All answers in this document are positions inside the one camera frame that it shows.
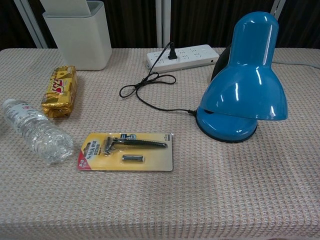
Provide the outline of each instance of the table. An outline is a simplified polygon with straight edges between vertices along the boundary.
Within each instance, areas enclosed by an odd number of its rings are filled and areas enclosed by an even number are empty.
[[[153,49],[113,49],[101,71],[78,71],[74,111],[56,124],[77,146],[92,132],[173,133],[172,172],[78,172],[48,166],[0,117],[0,236],[13,239],[320,238],[320,70],[273,64],[286,121],[259,121],[237,144],[213,140],[187,113],[161,112],[119,90],[147,74]],[[223,48],[215,48],[221,53]],[[320,64],[319,49],[279,48],[274,60]],[[0,101],[40,108],[57,49],[0,53]],[[214,66],[175,71],[139,93],[162,108],[196,109]]]

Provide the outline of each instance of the dark curtain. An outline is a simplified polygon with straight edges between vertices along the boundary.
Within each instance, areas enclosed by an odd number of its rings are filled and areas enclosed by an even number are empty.
[[[285,1],[278,22],[278,48],[320,49],[319,0]]]
[[[172,0],[171,40],[178,48],[209,44],[226,47],[244,15],[270,12],[274,0]]]
[[[13,0],[0,0],[0,51],[36,45]]]
[[[42,16],[40,0],[28,0],[49,48],[56,44]],[[157,47],[155,0],[102,0],[112,48]]]

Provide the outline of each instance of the white pen holder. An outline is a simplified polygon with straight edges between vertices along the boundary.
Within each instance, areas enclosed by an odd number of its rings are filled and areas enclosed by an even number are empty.
[[[112,53],[105,7],[102,1],[87,3],[90,15],[57,16],[44,12],[43,17],[67,65],[76,70],[101,70]]]

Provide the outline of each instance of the water bottle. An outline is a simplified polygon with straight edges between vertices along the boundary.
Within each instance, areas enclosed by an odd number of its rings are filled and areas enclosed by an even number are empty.
[[[47,163],[62,162],[73,154],[72,138],[27,102],[7,99],[2,109],[5,120]]]

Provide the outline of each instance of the power strip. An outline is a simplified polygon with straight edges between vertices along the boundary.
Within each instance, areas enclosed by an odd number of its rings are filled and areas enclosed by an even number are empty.
[[[146,67],[150,69],[162,51],[147,53]],[[177,59],[168,58],[170,49],[167,49],[159,61],[154,65],[152,72],[165,73],[180,69],[195,68],[214,64],[219,55],[209,45],[199,45],[191,47],[176,48]]]

